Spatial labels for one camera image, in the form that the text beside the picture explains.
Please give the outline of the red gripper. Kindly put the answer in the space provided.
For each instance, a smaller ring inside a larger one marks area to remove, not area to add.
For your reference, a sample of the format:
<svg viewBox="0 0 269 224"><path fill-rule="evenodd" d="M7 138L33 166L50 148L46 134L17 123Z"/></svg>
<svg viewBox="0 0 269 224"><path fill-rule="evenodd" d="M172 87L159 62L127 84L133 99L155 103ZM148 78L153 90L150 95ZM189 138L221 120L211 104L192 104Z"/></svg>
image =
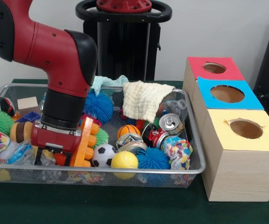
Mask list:
<svg viewBox="0 0 269 224"><path fill-rule="evenodd" d="M38 146L35 165L42 165L41 157L44 148L55 148L59 152L75 153L82 137L81 129L62 130L35 122L31 130L31 144Z"/></svg>

